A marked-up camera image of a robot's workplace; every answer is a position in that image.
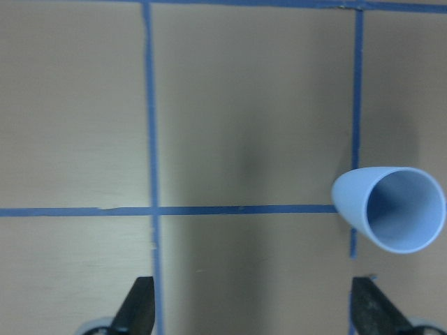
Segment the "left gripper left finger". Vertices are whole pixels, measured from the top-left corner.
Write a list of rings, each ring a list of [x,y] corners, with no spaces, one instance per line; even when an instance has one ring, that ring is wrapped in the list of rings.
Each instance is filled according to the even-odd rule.
[[[108,333],[150,335],[154,323],[154,278],[138,277],[108,327]]]

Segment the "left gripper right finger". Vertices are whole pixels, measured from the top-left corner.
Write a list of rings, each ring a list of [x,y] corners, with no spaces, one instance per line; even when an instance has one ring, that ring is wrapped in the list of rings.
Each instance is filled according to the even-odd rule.
[[[413,326],[369,277],[353,277],[351,320],[357,334],[412,334]]]

